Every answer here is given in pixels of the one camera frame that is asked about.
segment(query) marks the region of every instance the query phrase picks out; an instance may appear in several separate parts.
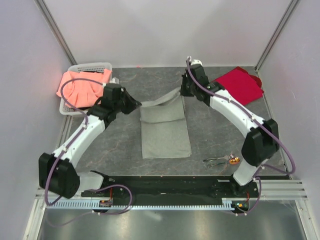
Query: orange towel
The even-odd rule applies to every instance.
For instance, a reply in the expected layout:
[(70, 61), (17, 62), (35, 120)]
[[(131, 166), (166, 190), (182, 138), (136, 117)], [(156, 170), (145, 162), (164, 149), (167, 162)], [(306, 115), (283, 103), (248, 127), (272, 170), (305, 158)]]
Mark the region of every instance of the orange towel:
[[(112, 71), (108, 69), (104, 69), (103, 73), (67, 71), (62, 76), (60, 86), (56, 94), (61, 97), (61, 86), (68, 80), (85, 78), (92, 79), (100, 83), (108, 83), (111, 73)], [(85, 80), (70, 82), (63, 88), (63, 95), (76, 108), (86, 108), (93, 106), (95, 104), (95, 101), (99, 97), (102, 97), (103, 92), (104, 89), (101, 85)]]

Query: scissors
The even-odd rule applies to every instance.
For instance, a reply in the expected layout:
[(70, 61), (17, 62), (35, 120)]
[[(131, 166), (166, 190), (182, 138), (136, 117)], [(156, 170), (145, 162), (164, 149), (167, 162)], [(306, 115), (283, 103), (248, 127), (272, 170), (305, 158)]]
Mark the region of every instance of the scissors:
[(218, 166), (221, 164), (228, 164), (228, 163), (231, 165), (236, 165), (240, 163), (240, 158), (230, 154), (222, 157), (212, 157), (212, 158), (207, 158), (203, 160), (204, 163), (209, 163), (213, 161), (214, 161), (214, 164), (212, 164), (211, 167)]

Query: laundry basket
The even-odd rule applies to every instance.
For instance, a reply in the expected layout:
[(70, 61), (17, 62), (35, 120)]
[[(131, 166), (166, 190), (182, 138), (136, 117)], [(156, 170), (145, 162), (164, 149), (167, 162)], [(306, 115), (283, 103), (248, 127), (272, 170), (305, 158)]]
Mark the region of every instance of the laundry basket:
[[(90, 72), (97, 72), (97, 73), (103, 73), (104, 69), (108, 69), (112, 71), (112, 65), (109, 62), (95, 62), (95, 63), (84, 63), (84, 64), (78, 64), (78, 65), (73, 65), (69, 67), (68, 71), (80, 73), (84, 71), (90, 71)], [(73, 108), (70, 108), (66, 106), (65, 101), (61, 98), (60, 101), (60, 107), (59, 111), (62, 115), (72, 115), (74, 117), (77, 116), (82, 116), (81, 112), (75, 111)]]

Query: white wall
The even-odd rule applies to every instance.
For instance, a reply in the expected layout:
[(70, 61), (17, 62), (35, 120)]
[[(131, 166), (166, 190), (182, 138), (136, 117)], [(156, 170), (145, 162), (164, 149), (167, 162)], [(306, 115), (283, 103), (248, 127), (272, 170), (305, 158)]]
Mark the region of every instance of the white wall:
[(320, 1), (303, 0), (261, 68), (280, 137), (320, 223)]
[(0, 239), (21, 240), (38, 158), (62, 126), (55, 92), (70, 63), (33, 0), (1, 1), (0, 23)]
[(78, 63), (254, 66), (290, 0), (45, 0)]

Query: dark red fabric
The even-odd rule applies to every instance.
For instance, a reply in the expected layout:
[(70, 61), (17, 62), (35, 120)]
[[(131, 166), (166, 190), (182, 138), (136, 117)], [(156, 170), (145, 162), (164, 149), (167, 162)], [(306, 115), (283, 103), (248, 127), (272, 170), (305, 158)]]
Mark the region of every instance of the dark red fabric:
[(242, 105), (247, 105), (261, 98), (264, 93), (261, 89), (261, 80), (239, 66), (215, 81), (224, 86), (231, 96)]

